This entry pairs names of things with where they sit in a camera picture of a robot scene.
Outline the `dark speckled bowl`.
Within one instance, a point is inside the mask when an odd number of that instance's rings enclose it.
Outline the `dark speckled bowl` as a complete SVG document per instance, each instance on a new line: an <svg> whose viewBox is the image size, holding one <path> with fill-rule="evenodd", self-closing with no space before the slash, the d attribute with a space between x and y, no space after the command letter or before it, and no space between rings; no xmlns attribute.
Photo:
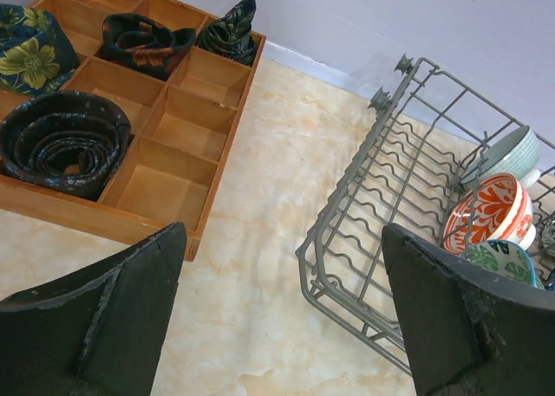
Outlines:
<svg viewBox="0 0 555 396"><path fill-rule="evenodd" d="M544 257L555 257L555 218L549 217L540 225L540 253Z"/></svg>

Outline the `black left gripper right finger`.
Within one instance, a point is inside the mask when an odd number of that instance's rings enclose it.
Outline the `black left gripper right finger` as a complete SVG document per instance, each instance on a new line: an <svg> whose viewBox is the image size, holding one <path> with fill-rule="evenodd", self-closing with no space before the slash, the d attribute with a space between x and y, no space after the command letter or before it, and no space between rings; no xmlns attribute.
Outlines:
<svg viewBox="0 0 555 396"><path fill-rule="evenodd" d="M419 395L552 395L554 294L454 256L399 224L382 250Z"/></svg>

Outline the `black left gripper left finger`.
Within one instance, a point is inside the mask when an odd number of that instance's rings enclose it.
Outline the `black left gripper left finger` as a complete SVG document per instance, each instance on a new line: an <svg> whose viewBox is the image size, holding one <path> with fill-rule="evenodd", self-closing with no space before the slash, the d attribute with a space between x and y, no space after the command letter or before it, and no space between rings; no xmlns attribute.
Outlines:
<svg viewBox="0 0 555 396"><path fill-rule="evenodd" d="M148 395L184 262L173 223L1 301L3 395Z"/></svg>

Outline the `grey wire dish rack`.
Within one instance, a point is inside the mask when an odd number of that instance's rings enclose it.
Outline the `grey wire dish rack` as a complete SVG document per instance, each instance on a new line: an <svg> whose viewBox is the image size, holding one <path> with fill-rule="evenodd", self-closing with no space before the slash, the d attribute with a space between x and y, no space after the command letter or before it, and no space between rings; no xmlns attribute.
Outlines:
<svg viewBox="0 0 555 396"><path fill-rule="evenodd" d="M523 122L428 58L402 57L396 70L399 87L372 97L375 122L296 255L304 298L408 373L382 228L442 244L463 178Z"/></svg>

